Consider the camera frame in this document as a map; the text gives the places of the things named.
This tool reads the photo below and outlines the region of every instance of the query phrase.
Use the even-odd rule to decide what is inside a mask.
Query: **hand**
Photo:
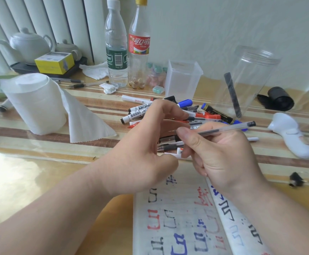
[[[110,195],[135,193],[151,188],[178,167],[172,155],[157,155],[160,137],[173,135],[179,127],[190,127],[187,123],[165,118],[185,120],[188,113],[174,102],[155,100],[148,108],[143,120],[104,157],[96,162],[101,184]]]
[[[185,143],[182,157],[191,155],[197,172],[208,176],[213,186],[232,200],[236,195],[261,189],[267,181],[242,131],[223,132],[205,138],[196,133],[224,126],[224,123],[210,122],[194,131],[178,128],[177,134]]]

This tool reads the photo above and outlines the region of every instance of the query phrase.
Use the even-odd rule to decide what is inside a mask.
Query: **crumpled tissue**
[[[108,67],[107,62],[98,65],[87,66],[80,64],[79,68],[82,69],[82,72],[93,79],[100,80],[108,76]]]
[[[118,89],[117,87],[107,83],[100,84],[99,86],[101,86],[104,89],[105,94],[112,94],[116,92]]]
[[[44,74],[0,79],[0,87],[34,134],[58,131],[66,123],[67,112],[71,143],[116,135],[101,118]]]

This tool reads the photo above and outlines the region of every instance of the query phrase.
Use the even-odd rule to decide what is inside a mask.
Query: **plastic bottle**
[[[115,87],[127,85],[127,33],[120,15],[120,1],[107,0],[105,24],[106,54],[110,83]]]
[[[129,30],[129,85],[144,88],[147,78],[147,60],[150,50],[150,23],[147,0],[135,0],[137,11]]]

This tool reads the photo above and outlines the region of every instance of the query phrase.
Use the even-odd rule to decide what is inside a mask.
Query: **yellow box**
[[[35,59],[41,73],[64,74],[74,66],[71,53],[50,52]]]

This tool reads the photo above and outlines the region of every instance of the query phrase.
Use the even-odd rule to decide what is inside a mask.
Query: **wall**
[[[120,0],[127,30],[135,0]],[[220,79],[237,45],[282,57],[267,85],[309,89],[309,0],[148,0],[149,60],[196,60]]]

